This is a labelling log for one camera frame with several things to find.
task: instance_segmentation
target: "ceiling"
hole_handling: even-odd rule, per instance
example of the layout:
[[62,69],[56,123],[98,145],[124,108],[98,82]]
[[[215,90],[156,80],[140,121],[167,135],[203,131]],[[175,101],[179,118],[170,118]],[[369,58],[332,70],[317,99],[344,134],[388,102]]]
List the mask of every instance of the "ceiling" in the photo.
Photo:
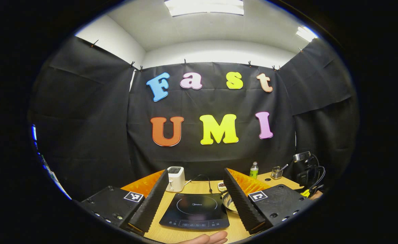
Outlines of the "ceiling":
[[244,16],[201,13],[172,17],[163,0],[132,0],[108,13],[145,49],[199,40],[237,40],[293,53],[309,42],[295,17],[265,0],[244,0]]

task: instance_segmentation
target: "foam letter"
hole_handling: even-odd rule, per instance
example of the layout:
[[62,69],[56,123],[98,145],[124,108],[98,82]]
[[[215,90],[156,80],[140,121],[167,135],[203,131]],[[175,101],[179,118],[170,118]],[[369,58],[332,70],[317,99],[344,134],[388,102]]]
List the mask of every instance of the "foam letter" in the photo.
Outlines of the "foam letter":
[[202,88],[202,84],[200,82],[202,77],[200,76],[200,74],[190,72],[190,73],[184,74],[182,77],[184,77],[185,79],[181,80],[181,82],[179,83],[181,85],[181,87],[193,88],[195,90]]
[[259,112],[255,116],[259,119],[259,127],[261,128],[260,139],[267,139],[273,137],[273,133],[270,131],[270,125],[268,124],[268,112]]
[[151,119],[152,123],[152,140],[157,145],[163,147],[171,147],[181,140],[181,122],[184,121],[183,117],[171,117],[173,123],[173,137],[171,139],[166,139],[163,136],[163,125],[166,122],[166,118],[154,117]]
[[259,82],[261,82],[261,87],[264,91],[270,93],[273,91],[273,87],[268,86],[268,82],[270,81],[270,78],[265,76],[264,73],[260,74],[259,76],[256,76],[256,78],[259,80]]
[[169,94],[167,91],[163,91],[163,88],[169,88],[169,84],[167,83],[167,80],[165,80],[169,77],[170,75],[167,72],[164,72],[163,74],[160,74],[159,76],[146,82],[146,85],[149,85],[154,93],[154,102],[165,98]]
[[226,85],[229,89],[241,89],[243,87],[241,74],[238,72],[228,72],[226,74],[226,79]]
[[238,137],[235,133],[236,118],[237,116],[235,114],[226,114],[222,119],[222,123],[219,125],[212,115],[202,115],[199,118],[203,122],[203,139],[200,143],[202,145],[211,145],[214,142],[213,139],[211,139],[211,134],[213,134],[217,143],[220,143],[223,134],[225,134],[223,142],[238,142]]

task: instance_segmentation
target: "metal bowl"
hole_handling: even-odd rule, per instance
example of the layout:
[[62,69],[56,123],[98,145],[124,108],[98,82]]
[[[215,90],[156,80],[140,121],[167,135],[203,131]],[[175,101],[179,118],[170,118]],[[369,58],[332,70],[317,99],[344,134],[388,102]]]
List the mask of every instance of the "metal bowl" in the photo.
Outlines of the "metal bowl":
[[226,210],[228,212],[233,212],[235,214],[238,214],[238,211],[235,207],[234,202],[232,201],[231,195],[227,192],[227,190],[222,191],[222,203],[225,206]]

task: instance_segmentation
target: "finger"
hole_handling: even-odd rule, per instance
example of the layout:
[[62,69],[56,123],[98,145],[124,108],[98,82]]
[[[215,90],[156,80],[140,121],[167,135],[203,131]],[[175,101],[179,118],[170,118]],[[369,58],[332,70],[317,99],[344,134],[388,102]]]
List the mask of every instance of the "finger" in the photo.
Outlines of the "finger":
[[221,240],[221,241],[218,241],[218,242],[216,242],[216,243],[213,243],[213,244],[223,244],[223,243],[225,243],[225,242],[227,242],[227,238],[225,238],[225,239],[223,239],[223,240]]
[[210,237],[206,234],[200,235],[194,239],[178,242],[176,244],[206,244],[210,240]]
[[214,243],[217,243],[218,241],[223,240],[226,236],[227,236],[227,232],[221,230],[221,231],[219,231],[219,232],[216,232],[216,233],[212,234],[212,235],[210,236],[209,241],[208,241],[206,244],[214,244]]

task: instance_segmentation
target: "white wall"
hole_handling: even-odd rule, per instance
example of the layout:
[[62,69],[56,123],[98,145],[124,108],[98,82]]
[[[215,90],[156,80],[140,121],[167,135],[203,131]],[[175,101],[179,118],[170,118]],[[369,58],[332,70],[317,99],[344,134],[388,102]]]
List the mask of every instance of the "white wall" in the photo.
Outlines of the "white wall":
[[140,68],[145,49],[120,25],[108,15],[89,23],[75,34],[88,42],[94,43],[106,51],[120,57],[128,63],[135,62],[134,67]]
[[146,53],[143,68],[187,62],[233,62],[278,68],[296,54],[258,43],[210,40],[179,43]]

